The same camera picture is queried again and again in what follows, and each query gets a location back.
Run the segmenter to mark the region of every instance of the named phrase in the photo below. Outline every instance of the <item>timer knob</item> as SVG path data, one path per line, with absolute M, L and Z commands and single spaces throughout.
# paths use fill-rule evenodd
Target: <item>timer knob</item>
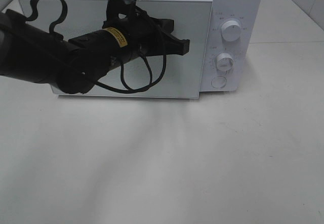
M 238 40 L 241 36 L 241 25 L 235 20 L 229 20 L 222 26 L 222 37 L 227 42 Z
M 229 71 L 233 68 L 234 59 L 228 53 L 222 53 L 216 57 L 216 68 L 220 71 Z

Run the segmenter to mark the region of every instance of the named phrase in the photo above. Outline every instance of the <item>white table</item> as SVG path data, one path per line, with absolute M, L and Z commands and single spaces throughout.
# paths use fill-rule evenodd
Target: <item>white table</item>
M 199 100 L 0 78 L 0 223 L 323 224 L 324 32 L 263 0 L 251 42 L 239 90 Z

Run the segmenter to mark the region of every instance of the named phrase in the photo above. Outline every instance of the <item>power level knob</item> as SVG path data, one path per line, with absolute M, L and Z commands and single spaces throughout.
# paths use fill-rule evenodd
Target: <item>power level knob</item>
M 227 42 L 238 40 L 241 36 L 241 25 L 235 20 L 227 21 L 222 26 L 222 37 Z
M 229 71 L 233 68 L 234 59 L 228 53 L 222 53 L 216 57 L 216 68 L 220 71 Z

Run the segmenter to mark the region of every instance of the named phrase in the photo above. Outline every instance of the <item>yellow label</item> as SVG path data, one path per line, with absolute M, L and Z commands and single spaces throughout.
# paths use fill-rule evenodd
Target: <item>yellow label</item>
M 115 39 L 117 40 L 117 42 L 119 44 L 119 47 L 122 48 L 122 47 L 125 47 L 128 45 L 125 36 L 118 29 L 113 28 L 113 27 L 108 27 L 108 28 L 104 28 L 103 30 L 108 31 L 109 33 L 111 33 L 112 36 L 115 37 Z

